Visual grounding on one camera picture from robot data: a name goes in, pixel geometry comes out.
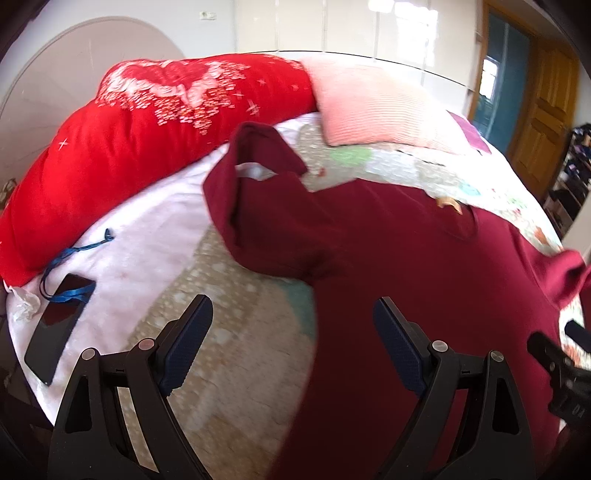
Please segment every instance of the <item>metal screw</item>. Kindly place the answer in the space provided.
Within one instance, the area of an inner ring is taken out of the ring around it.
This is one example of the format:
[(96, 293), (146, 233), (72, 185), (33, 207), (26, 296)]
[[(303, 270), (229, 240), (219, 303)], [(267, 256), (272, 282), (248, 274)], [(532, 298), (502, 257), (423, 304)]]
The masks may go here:
[(87, 348), (82, 352), (82, 360), (90, 360), (95, 355), (95, 349)]
[(447, 343), (444, 342), (443, 340), (435, 340), (433, 342), (433, 350), (437, 351), (437, 352), (447, 352)]
[(504, 359), (505, 359), (505, 355), (503, 355), (501, 352), (498, 352), (496, 350), (493, 350), (491, 352), (491, 358), (495, 361), (495, 362), (499, 362), (501, 363)]
[(150, 350), (153, 346), (154, 341), (151, 338), (144, 338), (140, 343), (138, 343), (140, 350)]

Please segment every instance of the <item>blue cord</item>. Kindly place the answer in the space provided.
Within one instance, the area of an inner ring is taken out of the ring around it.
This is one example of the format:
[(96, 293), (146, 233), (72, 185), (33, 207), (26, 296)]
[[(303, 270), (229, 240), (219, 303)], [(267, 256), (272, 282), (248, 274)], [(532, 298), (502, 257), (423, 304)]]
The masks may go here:
[(82, 252), (84, 250), (91, 250), (93, 248), (99, 247), (107, 242), (110, 242), (115, 237), (111, 235), (109, 229), (105, 230), (105, 239), (97, 242), (95, 244), (85, 245), (84, 247), (70, 247), (63, 250), (57, 257), (55, 257), (51, 263), (47, 266), (45, 271), (43, 272), (43, 276), (41, 277), (41, 284), (39, 285), (39, 291), (41, 292), (41, 296), (53, 303), (65, 303), (72, 299), (83, 301), (84, 303), (88, 302), (89, 296), (88, 293), (91, 293), (95, 289), (95, 285), (87, 285), (86, 287), (82, 288), (75, 288), (73, 290), (66, 290), (59, 295), (49, 295), (47, 293), (47, 286), (46, 281), (48, 275), (51, 271), (60, 265), (66, 258), (68, 258), (71, 254), (75, 254), (76, 252)]

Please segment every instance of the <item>door frame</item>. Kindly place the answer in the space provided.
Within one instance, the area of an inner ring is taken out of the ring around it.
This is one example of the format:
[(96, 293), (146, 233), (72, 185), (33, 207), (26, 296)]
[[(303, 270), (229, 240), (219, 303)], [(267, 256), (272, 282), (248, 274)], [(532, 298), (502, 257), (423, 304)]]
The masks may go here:
[(507, 11), (502, 5), (495, 2), (495, 0), (483, 0), (482, 1), (482, 42), (480, 44), (480, 57), (478, 63), (478, 69), (476, 71), (476, 82), (474, 91), (472, 93), (472, 101), (470, 103), (470, 110), (468, 113), (468, 120), (474, 120), (476, 115), (476, 108), (478, 107), (480, 84), (482, 82), (482, 68), (484, 66), (484, 60), (486, 59), (486, 53), (488, 52), (488, 16), (490, 13), (495, 14), (497, 17), (502, 18), (507, 23), (510, 23), (513, 27), (520, 30), (524, 35), (530, 39), (530, 55), (527, 64), (527, 78), (525, 81), (525, 89), (523, 93), (523, 101), (521, 109), (519, 110), (519, 116), (517, 117), (517, 123), (513, 130), (513, 136), (511, 142), (507, 148), (505, 157), (511, 163), (517, 144), (521, 134), (524, 131), (527, 118), (529, 116), (530, 109), (532, 108), (535, 93), (535, 84), (537, 81), (537, 50), (538, 50), (538, 34), (530, 25), (524, 22), (522, 19), (517, 18), (513, 13)]

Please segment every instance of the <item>blue gripper pad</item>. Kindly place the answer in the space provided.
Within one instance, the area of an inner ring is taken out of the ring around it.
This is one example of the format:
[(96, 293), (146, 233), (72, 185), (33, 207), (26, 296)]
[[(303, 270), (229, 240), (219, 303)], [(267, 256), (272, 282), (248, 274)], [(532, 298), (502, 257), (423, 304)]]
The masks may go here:
[(374, 304), (374, 325), (404, 387), (421, 397), (427, 389), (423, 380), (423, 360), (383, 300)]
[(571, 337), (587, 353), (591, 353), (591, 333), (571, 320), (564, 327), (564, 332)]
[(177, 322), (182, 322), (185, 320), (183, 318), (185, 314), (190, 315), (164, 358), (164, 374), (158, 386), (166, 397), (171, 394), (172, 390), (183, 385), (203, 339), (212, 325), (213, 304), (208, 297), (203, 296), (203, 300), (194, 312), (189, 311), (191, 306), (192, 304), (177, 320)]

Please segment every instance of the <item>red pillow with white print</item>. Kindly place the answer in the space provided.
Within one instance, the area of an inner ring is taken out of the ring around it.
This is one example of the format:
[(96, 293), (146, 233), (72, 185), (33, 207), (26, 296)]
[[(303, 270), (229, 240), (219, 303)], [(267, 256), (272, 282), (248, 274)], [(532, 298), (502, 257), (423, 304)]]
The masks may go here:
[(0, 217), (0, 277), (27, 283), (103, 215), (222, 145), (241, 122), (315, 110), (301, 64), (272, 55), (116, 65), (14, 191)]

